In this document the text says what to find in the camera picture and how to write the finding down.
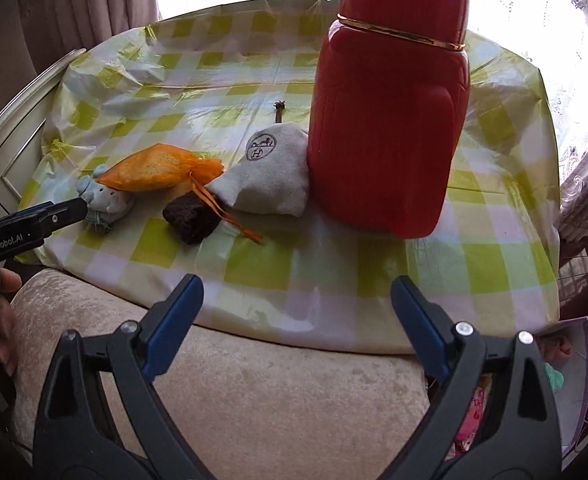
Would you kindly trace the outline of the person left hand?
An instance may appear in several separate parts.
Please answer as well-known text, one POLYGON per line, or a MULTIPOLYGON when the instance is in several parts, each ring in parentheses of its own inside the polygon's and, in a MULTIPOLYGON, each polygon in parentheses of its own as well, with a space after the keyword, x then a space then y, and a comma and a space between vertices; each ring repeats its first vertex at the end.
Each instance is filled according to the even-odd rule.
POLYGON ((14 375, 17 367, 16 341, 14 328, 16 314, 10 306, 8 295, 14 294, 22 286, 22 280, 15 272, 0 268, 0 363, 6 374, 14 375))

